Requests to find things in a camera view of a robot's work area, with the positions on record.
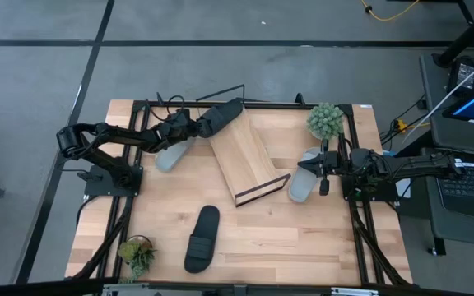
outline gray floor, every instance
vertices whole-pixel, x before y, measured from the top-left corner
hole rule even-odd
[[[370,2],[381,16],[406,6]],[[0,39],[94,39],[105,4],[0,0]],[[467,4],[474,15],[474,1]],[[397,21],[381,23],[354,0],[124,0],[114,6],[105,38],[451,40],[466,26],[458,7],[447,3],[420,3]],[[7,189],[0,199],[0,284],[12,281],[56,153],[54,134],[67,121],[90,51],[0,47],[0,187]],[[154,99],[157,91],[194,99],[244,83],[254,99],[292,101],[301,92],[309,102],[372,104],[383,131],[423,94],[418,57],[434,51],[102,48],[80,122],[103,121],[110,99]],[[419,115],[414,110],[405,119]],[[62,176],[32,281],[62,279],[83,187],[74,174]],[[402,219],[415,283],[474,292],[474,245],[448,242],[446,257],[432,257],[425,252],[429,231],[426,221]]]

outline potted succulent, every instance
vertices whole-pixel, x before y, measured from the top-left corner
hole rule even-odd
[[[310,110],[306,127],[319,140],[328,141],[343,133],[343,111],[330,103],[321,103]]]
[[[155,259],[155,251],[151,240],[143,235],[134,235],[122,243],[118,249],[118,255],[131,268],[131,277],[121,281],[132,283],[148,272],[153,259]]]

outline wooden table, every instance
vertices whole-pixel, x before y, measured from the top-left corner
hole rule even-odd
[[[132,102],[112,100],[106,122],[127,127]],[[360,147],[381,153],[373,109],[367,105],[353,105],[353,109]],[[154,110],[157,115],[165,116],[165,109]],[[294,173],[303,152],[319,146],[319,141],[305,127],[308,110],[248,109],[248,112],[279,175]],[[151,115],[149,126],[156,123]],[[347,125],[345,129],[349,138]],[[329,146],[335,150],[337,141],[331,141]],[[101,149],[120,156],[123,146],[106,144]],[[147,153],[142,154],[142,166],[142,188],[135,198],[128,236],[146,235],[158,251],[151,272],[139,280],[360,285],[349,207],[343,200],[339,178],[328,177],[331,182],[328,196],[318,194],[317,184],[303,204],[290,200],[287,184],[282,191],[235,208],[206,139],[197,138],[169,173],[158,171],[155,156]],[[66,275],[77,273],[102,243],[110,205],[111,197],[99,197],[81,213]],[[221,222],[211,265],[193,275],[184,270],[184,254],[188,236],[205,205],[219,208]],[[380,248],[400,275],[411,282],[396,213],[383,202],[373,202],[372,211]],[[374,281],[366,246],[365,256],[369,277]],[[111,251],[106,275],[112,274],[113,262],[114,251]],[[122,275],[129,272],[123,265]]]

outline black sandal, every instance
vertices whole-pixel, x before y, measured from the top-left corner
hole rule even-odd
[[[198,215],[197,224],[189,236],[188,250],[184,258],[184,269],[190,273],[204,271],[213,259],[219,210],[214,206],[204,206]]]

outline green plant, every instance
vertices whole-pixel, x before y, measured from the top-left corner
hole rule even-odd
[[[321,103],[310,110],[306,127],[319,140],[330,140],[343,133],[343,111],[330,103]]]
[[[122,243],[118,249],[118,255],[131,268],[131,277],[121,279],[122,283],[132,283],[144,273],[149,271],[149,267],[155,259],[155,249],[151,241],[141,235],[136,235]]]

